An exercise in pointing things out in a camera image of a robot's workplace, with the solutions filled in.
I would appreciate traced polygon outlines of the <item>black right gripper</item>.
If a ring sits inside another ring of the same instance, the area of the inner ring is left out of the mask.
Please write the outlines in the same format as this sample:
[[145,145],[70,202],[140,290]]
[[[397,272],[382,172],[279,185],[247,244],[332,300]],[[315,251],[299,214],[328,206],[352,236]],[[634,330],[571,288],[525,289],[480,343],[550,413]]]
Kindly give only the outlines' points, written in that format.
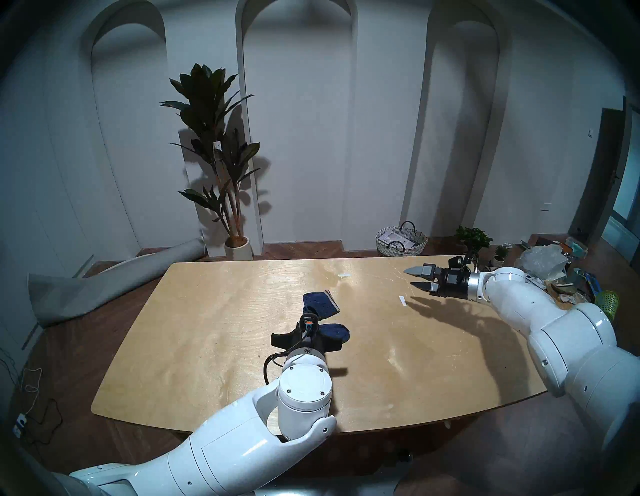
[[469,279],[471,270],[468,266],[459,268],[437,267],[434,264],[423,264],[409,267],[403,271],[407,275],[419,278],[434,278],[434,281],[413,281],[411,285],[441,298],[457,298],[469,300]]

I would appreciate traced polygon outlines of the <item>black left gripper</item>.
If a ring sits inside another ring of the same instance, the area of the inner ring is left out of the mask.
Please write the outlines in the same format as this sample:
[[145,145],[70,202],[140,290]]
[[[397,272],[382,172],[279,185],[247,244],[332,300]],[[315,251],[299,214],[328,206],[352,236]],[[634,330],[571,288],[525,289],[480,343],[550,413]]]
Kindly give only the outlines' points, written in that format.
[[289,353],[302,349],[318,351],[325,355],[333,351],[332,332],[330,325],[319,325],[311,331],[297,325],[289,333],[272,333],[271,346],[280,350],[289,350]]

